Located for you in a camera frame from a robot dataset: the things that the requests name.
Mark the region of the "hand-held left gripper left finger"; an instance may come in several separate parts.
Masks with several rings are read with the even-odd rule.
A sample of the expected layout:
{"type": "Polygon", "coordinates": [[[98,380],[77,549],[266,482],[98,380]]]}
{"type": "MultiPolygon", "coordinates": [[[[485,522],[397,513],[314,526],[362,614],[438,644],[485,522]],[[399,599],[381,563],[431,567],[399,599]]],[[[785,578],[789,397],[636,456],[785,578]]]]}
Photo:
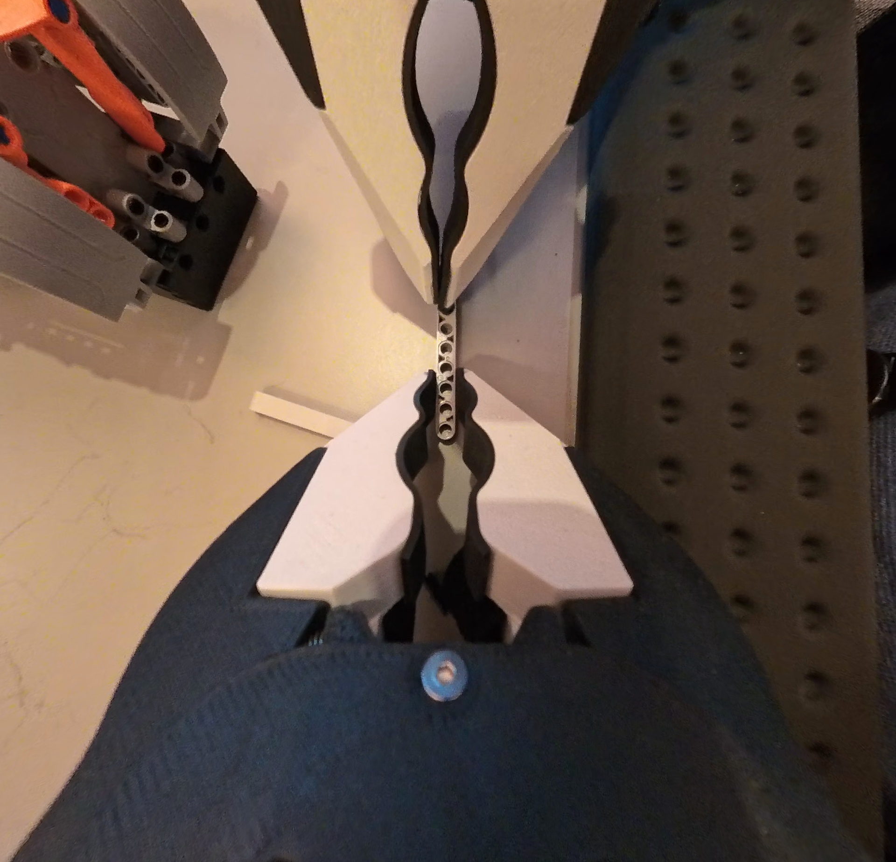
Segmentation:
{"type": "Polygon", "coordinates": [[[413,377],[321,450],[257,579],[259,595],[351,608],[373,630],[405,595],[401,555],[420,532],[434,373],[413,377]]]}

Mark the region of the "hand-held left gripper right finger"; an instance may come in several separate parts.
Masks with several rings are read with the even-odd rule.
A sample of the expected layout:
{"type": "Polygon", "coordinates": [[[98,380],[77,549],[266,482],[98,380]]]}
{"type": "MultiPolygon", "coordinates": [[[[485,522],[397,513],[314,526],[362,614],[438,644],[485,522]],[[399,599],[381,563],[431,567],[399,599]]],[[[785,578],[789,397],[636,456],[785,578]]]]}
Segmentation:
{"type": "Polygon", "coordinates": [[[458,377],[471,487],[462,585],[517,632],[535,608],[618,599],[633,579],[564,443],[470,369],[458,377]]]}

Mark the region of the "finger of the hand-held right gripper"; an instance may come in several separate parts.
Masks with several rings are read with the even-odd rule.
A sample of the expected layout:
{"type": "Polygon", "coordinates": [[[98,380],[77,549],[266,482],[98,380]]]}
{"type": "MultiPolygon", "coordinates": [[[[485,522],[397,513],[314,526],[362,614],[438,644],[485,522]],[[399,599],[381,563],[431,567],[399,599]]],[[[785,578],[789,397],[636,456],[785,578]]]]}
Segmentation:
{"type": "Polygon", "coordinates": [[[434,136],[417,84],[417,45],[430,0],[299,1],[323,121],[405,273],[434,304],[434,136]]]}
{"type": "Polygon", "coordinates": [[[482,60],[455,151],[442,293],[462,295],[571,132],[570,104],[607,1],[473,0],[482,60]]]}

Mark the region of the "light grey holed beam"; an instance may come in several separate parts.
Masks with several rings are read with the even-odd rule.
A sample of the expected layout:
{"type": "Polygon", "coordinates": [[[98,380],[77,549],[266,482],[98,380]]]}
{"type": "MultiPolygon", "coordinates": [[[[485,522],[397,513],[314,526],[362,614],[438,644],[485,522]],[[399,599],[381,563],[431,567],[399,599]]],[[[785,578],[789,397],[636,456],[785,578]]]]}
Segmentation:
{"type": "Polygon", "coordinates": [[[266,392],[255,392],[252,395],[249,410],[265,419],[296,427],[327,439],[339,436],[353,425],[350,420],[343,420],[318,409],[308,408],[266,392]]]}
{"type": "Polygon", "coordinates": [[[434,373],[436,437],[442,444],[451,444],[457,432],[457,353],[460,344],[457,305],[438,308],[435,336],[436,362],[434,373]]]}

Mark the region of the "grey orange toy block model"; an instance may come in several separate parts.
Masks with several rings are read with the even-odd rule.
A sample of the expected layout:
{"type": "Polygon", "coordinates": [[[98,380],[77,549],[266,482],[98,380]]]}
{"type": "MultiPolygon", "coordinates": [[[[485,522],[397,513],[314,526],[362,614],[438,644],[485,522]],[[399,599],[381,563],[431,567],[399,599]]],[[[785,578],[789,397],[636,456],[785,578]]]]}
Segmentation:
{"type": "Polygon", "coordinates": [[[2,274],[106,319],[208,311],[257,202],[182,0],[1,0],[2,274]]]}

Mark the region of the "dark perforated pad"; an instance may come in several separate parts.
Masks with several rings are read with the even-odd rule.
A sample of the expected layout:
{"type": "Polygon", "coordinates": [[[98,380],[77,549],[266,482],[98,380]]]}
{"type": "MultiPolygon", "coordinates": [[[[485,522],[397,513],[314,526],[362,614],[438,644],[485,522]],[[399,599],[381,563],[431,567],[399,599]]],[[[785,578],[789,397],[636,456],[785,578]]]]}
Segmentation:
{"type": "Polygon", "coordinates": [[[659,0],[588,121],[578,443],[882,860],[854,0],[659,0]]]}

